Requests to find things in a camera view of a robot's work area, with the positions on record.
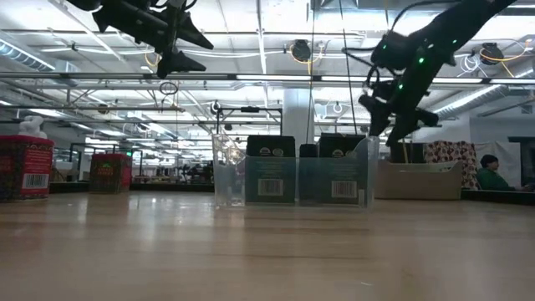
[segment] wooden table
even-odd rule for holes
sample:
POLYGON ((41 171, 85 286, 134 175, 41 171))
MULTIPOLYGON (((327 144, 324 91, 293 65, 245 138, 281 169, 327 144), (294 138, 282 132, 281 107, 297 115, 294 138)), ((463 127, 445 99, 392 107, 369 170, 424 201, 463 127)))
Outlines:
POLYGON ((25 300, 530 300, 535 208, 376 202, 215 211, 212 194, 0 205, 0 296, 25 300))

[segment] barcode label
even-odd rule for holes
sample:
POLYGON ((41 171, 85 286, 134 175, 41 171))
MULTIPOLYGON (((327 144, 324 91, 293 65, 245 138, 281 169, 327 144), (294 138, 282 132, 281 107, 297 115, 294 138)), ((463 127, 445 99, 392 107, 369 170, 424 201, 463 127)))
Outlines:
POLYGON ((24 174, 23 189, 47 188, 48 175, 24 174))
POLYGON ((357 198, 357 182, 331 181, 331 197, 357 198))
POLYGON ((259 196, 282 196, 283 180, 259 179, 258 180, 259 196))

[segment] green shirt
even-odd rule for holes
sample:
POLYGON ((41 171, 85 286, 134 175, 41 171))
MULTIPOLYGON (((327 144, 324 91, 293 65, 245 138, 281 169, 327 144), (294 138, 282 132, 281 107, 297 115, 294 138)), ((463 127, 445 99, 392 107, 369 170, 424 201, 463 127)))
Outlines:
POLYGON ((482 190, 515 191, 515 188, 510 187, 500 175, 487 168, 481 168, 477 171, 476 178, 482 190))

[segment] person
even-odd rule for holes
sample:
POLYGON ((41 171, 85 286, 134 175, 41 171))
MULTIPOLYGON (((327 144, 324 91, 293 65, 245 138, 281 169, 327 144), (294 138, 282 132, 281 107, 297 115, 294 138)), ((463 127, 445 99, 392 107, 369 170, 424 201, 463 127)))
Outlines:
POLYGON ((509 184, 497 173, 500 167, 498 158, 493 155, 484 155, 481 159, 481 168, 477 171, 477 181, 482 190, 490 191, 530 191, 530 186, 511 187, 509 184))

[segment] clear plastic bin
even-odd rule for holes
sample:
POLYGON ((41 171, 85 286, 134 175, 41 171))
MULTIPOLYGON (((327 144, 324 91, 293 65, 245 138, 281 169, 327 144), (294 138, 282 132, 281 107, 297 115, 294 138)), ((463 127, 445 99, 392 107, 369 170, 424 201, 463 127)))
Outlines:
POLYGON ((372 206, 379 159, 377 137, 362 140, 344 158, 246 156, 232 138, 214 135, 212 139, 217 207, 372 206))

